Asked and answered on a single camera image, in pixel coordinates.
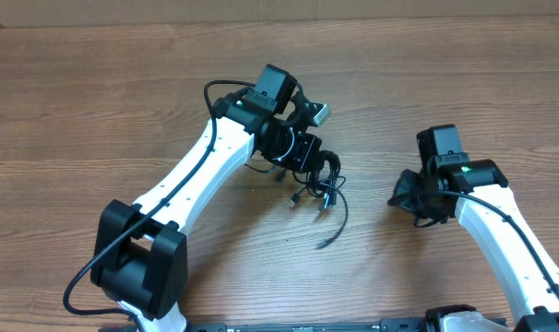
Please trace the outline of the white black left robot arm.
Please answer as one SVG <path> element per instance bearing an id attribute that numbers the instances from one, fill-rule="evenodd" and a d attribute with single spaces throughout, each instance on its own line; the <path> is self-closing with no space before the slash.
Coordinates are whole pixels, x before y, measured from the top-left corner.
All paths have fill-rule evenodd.
<path id="1" fill-rule="evenodd" d="M 322 168 L 321 141 L 307 133 L 330 115 L 288 72 L 266 65 L 255 83 L 207 100 L 201 137 L 173 169 L 133 204 L 101 213 L 90 279 L 117 302 L 138 331 L 184 331 L 178 300 L 188 275 L 187 238 L 223 183 L 259 152 L 275 166 Z"/>

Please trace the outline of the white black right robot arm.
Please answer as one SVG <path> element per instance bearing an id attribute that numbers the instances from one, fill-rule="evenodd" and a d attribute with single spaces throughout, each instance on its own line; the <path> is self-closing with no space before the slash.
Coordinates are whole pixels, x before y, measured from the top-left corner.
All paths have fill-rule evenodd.
<path id="1" fill-rule="evenodd" d="M 422 167 L 405 170 L 388 205 L 416 228 L 455 219 L 478 245 L 510 307 L 517 331 L 559 331 L 559 267 L 517 206 L 492 160 L 471 160 L 452 124 L 416 136 Z"/>

